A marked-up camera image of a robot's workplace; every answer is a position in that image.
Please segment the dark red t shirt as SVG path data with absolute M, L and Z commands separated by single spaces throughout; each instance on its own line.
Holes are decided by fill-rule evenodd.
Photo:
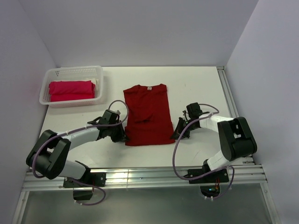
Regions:
M 167 86 L 135 85 L 123 91 L 129 108 L 125 145 L 130 147 L 173 144 Z

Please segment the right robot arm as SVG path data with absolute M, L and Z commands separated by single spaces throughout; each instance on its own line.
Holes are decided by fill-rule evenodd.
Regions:
M 183 111 L 183 117 L 178 118 L 178 124 L 171 139 L 176 141 L 172 168 L 175 175 L 182 180 L 197 180 L 203 178 L 212 182 L 218 177 L 218 171 L 230 167 L 231 162 L 247 157 L 257 152 L 256 140 L 244 117 L 223 117 L 220 111 L 209 104 L 192 103 Z M 205 161 L 202 175 L 187 178 L 181 176 L 176 169 L 175 159 L 178 145 L 182 139 L 190 138 L 190 132 L 196 129 L 208 129 L 219 136 L 220 150 Z

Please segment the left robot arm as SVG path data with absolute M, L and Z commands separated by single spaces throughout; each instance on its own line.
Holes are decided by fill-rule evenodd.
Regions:
M 60 176 L 79 186 L 90 185 L 93 182 L 91 169 L 79 161 L 69 161 L 69 151 L 105 137 L 110 137 L 114 143 L 125 142 L 127 136 L 122 123 L 119 111 L 107 109 L 102 116 L 87 122 L 84 127 L 64 133 L 46 130 L 28 154 L 26 164 L 32 168 L 36 178 L 52 180 Z

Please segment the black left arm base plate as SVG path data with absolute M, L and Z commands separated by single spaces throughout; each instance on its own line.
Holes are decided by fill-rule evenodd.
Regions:
M 105 183 L 105 172 L 92 172 L 84 174 L 80 179 L 71 179 L 68 177 L 67 180 L 64 180 L 63 188 L 104 187 Z

